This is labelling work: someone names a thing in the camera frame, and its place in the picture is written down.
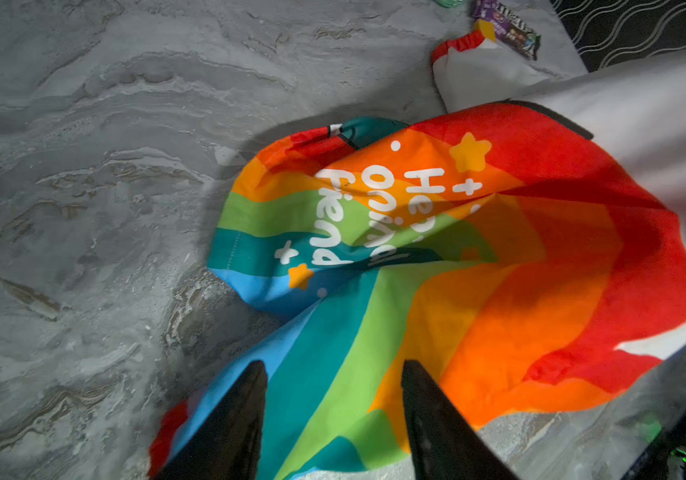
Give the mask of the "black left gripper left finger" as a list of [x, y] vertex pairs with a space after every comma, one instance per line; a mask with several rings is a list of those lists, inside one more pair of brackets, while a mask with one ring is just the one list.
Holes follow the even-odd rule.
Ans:
[[260, 458], [268, 376], [251, 362], [195, 435], [156, 479], [255, 479]]

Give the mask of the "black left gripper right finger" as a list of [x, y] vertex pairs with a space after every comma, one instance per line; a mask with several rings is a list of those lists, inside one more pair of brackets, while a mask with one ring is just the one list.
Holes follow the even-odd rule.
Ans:
[[516, 480], [417, 360], [403, 364], [404, 417], [417, 480]]

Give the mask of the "rainbow cartoon kids jacket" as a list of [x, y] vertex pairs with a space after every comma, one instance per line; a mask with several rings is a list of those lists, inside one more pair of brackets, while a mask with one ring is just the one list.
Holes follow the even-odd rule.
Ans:
[[256, 360], [255, 479], [411, 454], [407, 360], [471, 427], [606, 403], [686, 345], [686, 50], [278, 140], [207, 267], [283, 325], [165, 415], [153, 479]]

